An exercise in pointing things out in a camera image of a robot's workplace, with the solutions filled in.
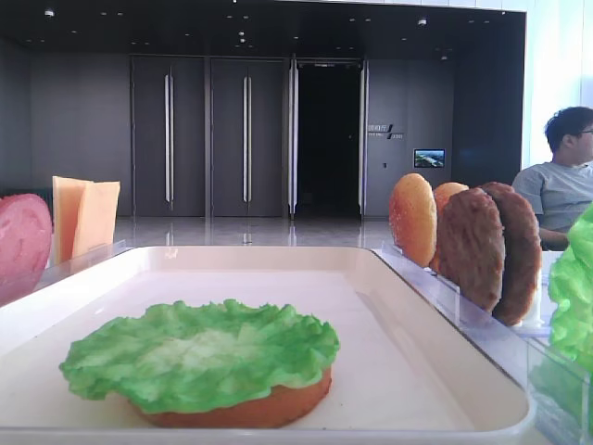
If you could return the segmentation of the clear patty holder rail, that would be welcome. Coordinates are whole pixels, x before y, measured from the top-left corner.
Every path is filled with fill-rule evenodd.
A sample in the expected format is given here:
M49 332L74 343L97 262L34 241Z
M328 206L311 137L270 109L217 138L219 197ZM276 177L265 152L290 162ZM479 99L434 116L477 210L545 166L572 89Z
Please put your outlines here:
M546 323L509 328L454 294L457 326L533 398L537 429L554 444L590 444L592 374L549 343L548 322L554 308L543 285L539 309Z

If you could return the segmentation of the white patty pusher block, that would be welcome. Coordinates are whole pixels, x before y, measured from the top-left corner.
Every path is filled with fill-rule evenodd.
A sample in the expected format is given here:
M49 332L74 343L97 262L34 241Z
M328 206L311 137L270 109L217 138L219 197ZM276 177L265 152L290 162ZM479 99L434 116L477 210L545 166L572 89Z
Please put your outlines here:
M518 327L524 329L538 329L544 326L547 323L545 317L547 316L548 304L548 288L544 281L540 279L530 309L522 318Z

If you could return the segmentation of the dark double door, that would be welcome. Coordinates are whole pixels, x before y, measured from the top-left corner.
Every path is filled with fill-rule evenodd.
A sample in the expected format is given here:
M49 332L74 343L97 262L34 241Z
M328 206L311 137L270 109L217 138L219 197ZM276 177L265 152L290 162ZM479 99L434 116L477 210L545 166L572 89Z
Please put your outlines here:
M282 63L216 59L211 80L213 214L280 217Z
M205 215L204 61L132 58L133 210Z

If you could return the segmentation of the clear cheese holder rail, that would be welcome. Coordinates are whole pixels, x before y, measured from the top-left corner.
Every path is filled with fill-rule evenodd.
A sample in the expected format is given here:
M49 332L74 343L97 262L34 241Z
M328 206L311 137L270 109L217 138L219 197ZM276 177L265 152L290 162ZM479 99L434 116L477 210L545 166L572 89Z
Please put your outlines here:
M30 295L36 290L50 286L100 262L114 258L131 248L125 240L121 240L115 244L93 248L88 253L39 272L21 273L1 285L1 306L4 307Z

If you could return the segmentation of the small wall screen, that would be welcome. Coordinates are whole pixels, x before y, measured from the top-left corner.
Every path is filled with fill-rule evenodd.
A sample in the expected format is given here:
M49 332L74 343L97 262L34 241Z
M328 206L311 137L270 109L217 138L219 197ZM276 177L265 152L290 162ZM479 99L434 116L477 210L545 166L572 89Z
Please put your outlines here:
M413 165L415 168L444 168L446 151L444 149L415 149Z

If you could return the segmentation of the rear bun slice in holder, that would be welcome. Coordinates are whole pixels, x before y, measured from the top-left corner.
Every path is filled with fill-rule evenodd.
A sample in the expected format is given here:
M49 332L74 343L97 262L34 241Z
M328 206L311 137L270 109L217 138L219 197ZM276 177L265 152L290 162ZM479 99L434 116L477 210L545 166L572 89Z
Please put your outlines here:
M439 185L434 190L434 197L437 211L437 225L440 225L442 214L445 206L448 204L449 199L465 190L468 190L469 186L466 184L460 184L457 182L448 182ZM437 274L440 274L440 251L439 245L435 246L435 255L429 263L430 268Z

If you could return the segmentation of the green lettuce leaf in holder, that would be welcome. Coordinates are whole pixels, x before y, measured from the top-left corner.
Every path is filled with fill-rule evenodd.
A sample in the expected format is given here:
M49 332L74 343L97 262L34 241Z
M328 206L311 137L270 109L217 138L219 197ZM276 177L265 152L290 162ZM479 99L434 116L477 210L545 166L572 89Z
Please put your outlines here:
M592 209L568 232L569 247L553 262L549 297L557 304L550 320L550 344L592 370Z

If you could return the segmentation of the front bun slice in holder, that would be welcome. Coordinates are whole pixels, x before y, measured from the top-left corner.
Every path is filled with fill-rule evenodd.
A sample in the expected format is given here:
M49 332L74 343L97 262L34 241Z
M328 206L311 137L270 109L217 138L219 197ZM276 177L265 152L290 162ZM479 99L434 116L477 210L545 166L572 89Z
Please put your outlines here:
M395 184L389 224L403 254L427 267L435 255L437 211L432 186L419 173L406 174Z

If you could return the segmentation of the bun slice in holder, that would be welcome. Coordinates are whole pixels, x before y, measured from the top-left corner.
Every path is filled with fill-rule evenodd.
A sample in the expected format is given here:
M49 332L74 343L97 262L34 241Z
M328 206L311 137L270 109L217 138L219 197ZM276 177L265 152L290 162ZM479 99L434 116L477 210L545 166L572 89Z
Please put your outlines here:
M427 267L435 255L437 211L432 186L419 173L406 174L395 184L389 224L403 254Z
M448 204L449 199L465 190L468 190L469 186L466 184L460 184L457 182L448 182L439 185L434 190L434 197L437 211L437 225L440 225L442 214L445 206ZM429 263L430 268L437 274L440 274L440 251L439 245L435 246L435 255Z

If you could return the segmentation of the bottom bun on tray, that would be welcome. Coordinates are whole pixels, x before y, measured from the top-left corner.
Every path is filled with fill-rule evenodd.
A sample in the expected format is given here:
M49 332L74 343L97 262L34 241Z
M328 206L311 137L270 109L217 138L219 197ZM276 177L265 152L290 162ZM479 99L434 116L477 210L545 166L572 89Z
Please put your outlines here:
M329 393L332 367L322 372L319 382L304 388L276 386L265 398L203 413L144 413L134 411L153 426L169 428L278 428L308 415Z

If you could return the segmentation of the rear orange cheese slice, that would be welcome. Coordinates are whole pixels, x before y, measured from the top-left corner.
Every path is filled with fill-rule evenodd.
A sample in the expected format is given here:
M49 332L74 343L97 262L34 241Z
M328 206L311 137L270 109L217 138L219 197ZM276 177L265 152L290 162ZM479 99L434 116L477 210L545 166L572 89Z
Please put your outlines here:
M55 264L68 261L72 257L82 193L91 183L88 180L52 177Z

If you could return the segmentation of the orange cheese slice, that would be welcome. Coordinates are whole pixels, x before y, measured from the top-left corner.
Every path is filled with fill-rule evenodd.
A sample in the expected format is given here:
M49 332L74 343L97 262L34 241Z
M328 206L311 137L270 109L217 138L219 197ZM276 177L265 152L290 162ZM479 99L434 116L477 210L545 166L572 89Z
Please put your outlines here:
M119 182L91 182L82 191L72 257L113 243Z
M91 183L88 180L52 177L55 264L68 261L72 257L82 193Z

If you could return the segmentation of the red tomato slice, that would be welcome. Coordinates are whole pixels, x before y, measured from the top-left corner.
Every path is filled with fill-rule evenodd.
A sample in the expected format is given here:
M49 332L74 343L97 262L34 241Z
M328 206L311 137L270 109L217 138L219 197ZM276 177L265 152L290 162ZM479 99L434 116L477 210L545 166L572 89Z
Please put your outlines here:
M35 194L1 199L1 305L30 294L47 264L52 220Z

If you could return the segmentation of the dark double door middle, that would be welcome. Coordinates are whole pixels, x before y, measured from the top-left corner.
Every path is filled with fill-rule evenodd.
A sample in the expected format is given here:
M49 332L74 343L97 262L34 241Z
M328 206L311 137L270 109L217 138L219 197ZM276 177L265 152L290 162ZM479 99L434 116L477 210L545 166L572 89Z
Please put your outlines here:
M213 214L280 217L282 63L216 59L211 80Z

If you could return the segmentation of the clear bun holder rail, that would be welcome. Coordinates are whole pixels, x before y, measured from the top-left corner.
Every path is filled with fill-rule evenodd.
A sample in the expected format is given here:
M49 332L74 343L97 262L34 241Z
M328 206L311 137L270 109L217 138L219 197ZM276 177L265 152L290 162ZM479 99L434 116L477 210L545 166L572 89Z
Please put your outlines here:
M398 248L386 242L383 242L379 248L373 248L372 251L456 327L461 325L461 294L457 285L430 268L421 268L404 257Z

